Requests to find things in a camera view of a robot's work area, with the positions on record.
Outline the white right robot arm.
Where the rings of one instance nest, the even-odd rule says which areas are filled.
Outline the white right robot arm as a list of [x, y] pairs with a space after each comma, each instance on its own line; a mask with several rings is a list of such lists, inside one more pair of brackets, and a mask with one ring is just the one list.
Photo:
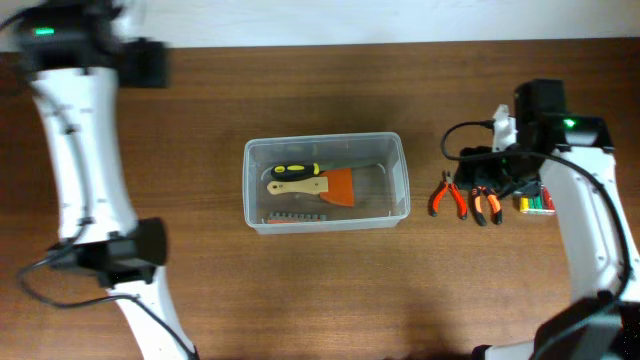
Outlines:
[[560, 80], [536, 79], [501, 105], [489, 147], [465, 148], [455, 183], [498, 197], [547, 189], [555, 207], [571, 281], [570, 305], [533, 339], [480, 345], [474, 359], [636, 359], [639, 356], [639, 252], [615, 175], [614, 144], [601, 117], [566, 107]]

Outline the orange scraper wooden handle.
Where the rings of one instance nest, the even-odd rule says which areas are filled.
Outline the orange scraper wooden handle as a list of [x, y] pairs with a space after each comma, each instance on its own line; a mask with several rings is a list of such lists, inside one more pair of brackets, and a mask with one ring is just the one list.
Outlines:
[[271, 195], [301, 193], [317, 195], [321, 200], [343, 207], [355, 206], [353, 175], [350, 168], [329, 170], [305, 180], [271, 181], [267, 185]]

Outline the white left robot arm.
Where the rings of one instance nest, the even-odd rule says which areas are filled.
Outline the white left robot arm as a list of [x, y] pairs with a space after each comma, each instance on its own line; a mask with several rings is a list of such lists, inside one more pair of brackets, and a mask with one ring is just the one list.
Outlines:
[[168, 238], [129, 199], [116, 131], [120, 87], [162, 88], [167, 50], [144, 38], [141, 1], [43, 1], [3, 22], [48, 142], [58, 241], [43, 264], [94, 278], [147, 359], [194, 359], [167, 284]]

